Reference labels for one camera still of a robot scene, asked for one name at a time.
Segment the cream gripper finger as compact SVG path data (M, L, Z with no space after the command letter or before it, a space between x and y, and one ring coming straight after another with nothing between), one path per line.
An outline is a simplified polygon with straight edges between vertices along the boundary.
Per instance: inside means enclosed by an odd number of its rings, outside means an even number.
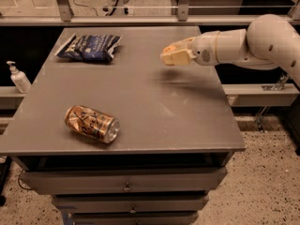
M191 43L194 41L195 37L188 37L183 40L178 40L170 45L173 45L176 50L181 50L181 49L189 49L191 47Z
M163 52L160 55L161 60L167 66L186 66L196 58L191 50L182 49L178 51Z

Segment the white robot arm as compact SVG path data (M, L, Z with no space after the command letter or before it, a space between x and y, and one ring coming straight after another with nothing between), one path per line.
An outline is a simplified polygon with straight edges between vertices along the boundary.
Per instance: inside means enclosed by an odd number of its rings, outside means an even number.
M240 68L282 68L300 84L300 35L278 15L256 18L246 29L205 32L165 47L160 59L167 66L233 64Z

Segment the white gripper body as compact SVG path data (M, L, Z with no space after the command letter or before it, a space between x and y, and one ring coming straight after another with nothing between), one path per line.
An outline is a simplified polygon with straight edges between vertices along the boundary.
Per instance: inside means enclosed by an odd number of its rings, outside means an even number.
M196 36L191 43L191 50L195 55L195 62L201 66L216 66L217 38L219 31L202 33Z

